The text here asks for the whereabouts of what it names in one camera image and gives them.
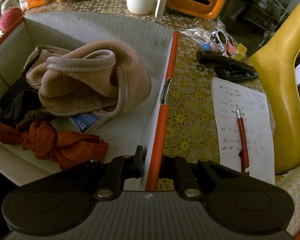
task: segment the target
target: yellow chair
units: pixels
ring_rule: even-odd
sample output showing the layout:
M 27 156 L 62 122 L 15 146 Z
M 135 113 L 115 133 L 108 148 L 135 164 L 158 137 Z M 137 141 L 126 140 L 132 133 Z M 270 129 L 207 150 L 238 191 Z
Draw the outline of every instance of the yellow chair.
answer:
M 300 165 L 300 98 L 294 71 L 299 51 L 300 3 L 271 40 L 249 58 L 274 115 L 275 174 Z

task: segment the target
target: metal pin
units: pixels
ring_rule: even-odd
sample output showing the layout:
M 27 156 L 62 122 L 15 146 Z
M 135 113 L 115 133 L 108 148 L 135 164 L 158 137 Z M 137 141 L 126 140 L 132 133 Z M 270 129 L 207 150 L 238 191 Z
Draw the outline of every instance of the metal pin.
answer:
M 187 197 L 197 197 L 200 195 L 200 191 L 195 188 L 189 188 L 185 190 L 185 195 Z
M 113 192 L 109 189 L 100 189 L 98 190 L 97 192 L 97 196 L 98 197 L 101 197 L 101 198 L 104 198 L 104 197 L 111 197 L 113 194 Z
M 237 106 L 237 118 L 242 118 L 242 116 L 241 116 L 241 113 L 240 113 L 240 110 L 239 110 L 239 107 Z

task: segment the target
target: red yarn ball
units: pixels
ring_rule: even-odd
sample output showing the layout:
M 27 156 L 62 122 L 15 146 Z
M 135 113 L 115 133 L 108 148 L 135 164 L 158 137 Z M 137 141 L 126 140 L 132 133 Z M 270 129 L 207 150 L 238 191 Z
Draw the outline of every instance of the red yarn ball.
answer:
M 12 7 L 6 10 L 0 19 L 0 29 L 6 32 L 17 20 L 22 17 L 20 8 Z

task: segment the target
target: yellow patterned tablecloth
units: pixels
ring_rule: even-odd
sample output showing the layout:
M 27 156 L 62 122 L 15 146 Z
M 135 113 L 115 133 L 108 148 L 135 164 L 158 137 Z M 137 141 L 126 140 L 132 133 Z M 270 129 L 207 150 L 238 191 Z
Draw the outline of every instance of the yellow patterned tablecloth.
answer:
M 87 0 L 62 4 L 54 2 L 27 10 L 26 15 L 51 11 L 89 11 L 122 15 L 151 21 L 175 30 L 193 27 L 192 17 L 170 13 L 167 10 L 161 19 L 156 19 L 153 14 L 132 14 L 128 11 L 125 0 Z M 182 156 L 191 163 L 201 158 L 219 163 L 218 135 L 210 90 L 211 79 L 216 73 L 212 64 L 197 63 L 198 48 L 198 43 L 179 34 L 174 78 L 168 98 L 169 117 L 163 154 Z M 264 93 L 258 79 L 240 84 Z M 270 123 L 274 129 L 271 111 Z M 158 190 L 171 189 L 171 180 L 159 180 Z

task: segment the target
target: cardboard box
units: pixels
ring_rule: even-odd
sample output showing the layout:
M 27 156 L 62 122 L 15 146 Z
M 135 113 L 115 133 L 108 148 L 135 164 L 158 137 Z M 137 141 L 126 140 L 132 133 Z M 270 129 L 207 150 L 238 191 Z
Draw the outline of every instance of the cardboard box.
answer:
M 69 50 L 90 42 L 117 39 L 130 44 L 151 76 L 150 96 L 128 113 L 110 118 L 93 133 L 109 143 L 105 162 L 145 149 L 141 179 L 125 182 L 125 190 L 156 190 L 165 141 L 168 105 L 165 104 L 176 60 L 178 32 L 134 18 L 87 13 L 52 12 L 21 18 L 0 39 L 0 98 L 19 77 L 28 56 L 38 45 Z M 68 117 L 52 122 L 57 131 L 75 130 Z M 0 143 L 0 172 L 24 185 L 60 171 L 51 160 L 38 160 L 21 145 Z

